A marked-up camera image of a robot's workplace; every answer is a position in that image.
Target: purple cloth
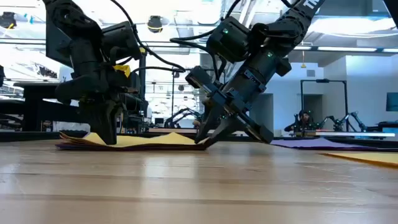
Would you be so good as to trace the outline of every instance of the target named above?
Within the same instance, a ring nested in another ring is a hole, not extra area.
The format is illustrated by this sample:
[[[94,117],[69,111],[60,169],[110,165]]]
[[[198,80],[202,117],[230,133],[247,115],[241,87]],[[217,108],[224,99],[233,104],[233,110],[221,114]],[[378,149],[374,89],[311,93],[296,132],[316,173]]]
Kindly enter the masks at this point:
[[[324,138],[303,139],[303,140],[273,140],[271,142],[275,146],[284,146],[291,148],[312,148],[312,147],[335,147],[335,148],[373,148],[367,146],[357,146],[353,144],[343,144],[332,142]]]

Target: wooden table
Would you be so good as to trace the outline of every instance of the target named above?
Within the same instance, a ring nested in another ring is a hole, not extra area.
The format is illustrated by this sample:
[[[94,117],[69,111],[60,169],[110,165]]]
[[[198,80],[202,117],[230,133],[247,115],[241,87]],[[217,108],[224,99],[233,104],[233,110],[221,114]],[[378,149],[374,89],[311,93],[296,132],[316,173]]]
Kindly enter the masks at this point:
[[[256,143],[206,152],[70,152],[0,143],[12,224],[396,223],[398,172]]]

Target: security camera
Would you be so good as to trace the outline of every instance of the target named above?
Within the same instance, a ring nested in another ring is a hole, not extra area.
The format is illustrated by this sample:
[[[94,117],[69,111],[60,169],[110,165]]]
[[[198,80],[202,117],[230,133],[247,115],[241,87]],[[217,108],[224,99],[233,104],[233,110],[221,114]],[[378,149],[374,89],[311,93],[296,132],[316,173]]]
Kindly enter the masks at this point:
[[[150,16],[148,20],[148,29],[154,34],[160,33],[163,31],[162,27],[162,17],[161,16]]]
[[[0,26],[6,29],[13,29],[17,26],[17,21],[15,20],[15,13],[13,12],[3,12],[0,16]]]

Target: metal frame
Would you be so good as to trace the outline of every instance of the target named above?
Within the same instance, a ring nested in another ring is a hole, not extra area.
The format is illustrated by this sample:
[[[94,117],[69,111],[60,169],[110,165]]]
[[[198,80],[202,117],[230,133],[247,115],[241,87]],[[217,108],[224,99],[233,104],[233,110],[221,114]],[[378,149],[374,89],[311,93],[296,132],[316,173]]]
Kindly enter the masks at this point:
[[[144,49],[141,49],[141,54],[142,54],[142,58],[139,60],[139,67],[146,67],[147,66],[147,52]],[[146,86],[145,86],[145,82],[146,82],[146,70],[145,69],[141,69],[138,71],[138,76],[140,79],[140,90],[139,93],[141,95],[141,100],[143,103],[143,111],[144,111],[144,117],[147,116],[147,106],[145,106],[145,91],[146,91]]]
[[[348,114],[348,97],[347,97],[347,81],[346,80],[329,80],[329,79],[317,79],[317,80],[300,80],[300,93],[301,93],[301,110],[304,110],[304,92],[303,92],[303,84],[304,82],[315,82],[315,83],[331,83],[331,82],[340,82],[344,85],[344,103],[345,103],[345,111]],[[346,131],[349,132],[349,126],[351,123],[349,119],[346,120]]]

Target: glass wall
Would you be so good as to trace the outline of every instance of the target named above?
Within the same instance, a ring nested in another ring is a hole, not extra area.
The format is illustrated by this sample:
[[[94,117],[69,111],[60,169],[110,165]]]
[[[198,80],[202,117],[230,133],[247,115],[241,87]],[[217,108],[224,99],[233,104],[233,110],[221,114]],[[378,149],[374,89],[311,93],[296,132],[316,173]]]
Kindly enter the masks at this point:
[[[164,59],[177,62],[185,68],[193,68],[200,64],[199,54],[190,55],[161,55]],[[169,67],[152,56],[147,57],[147,66]],[[190,86],[185,77],[188,73],[172,73],[163,70],[146,71],[145,99],[152,110],[152,122],[155,118],[167,118],[177,114],[180,110],[189,108],[199,113],[203,112],[200,91]],[[186,115],[188,111],[177,115],[174,120]],[[182,128],[192,128],[194,115],[186,115],[181,120]]]

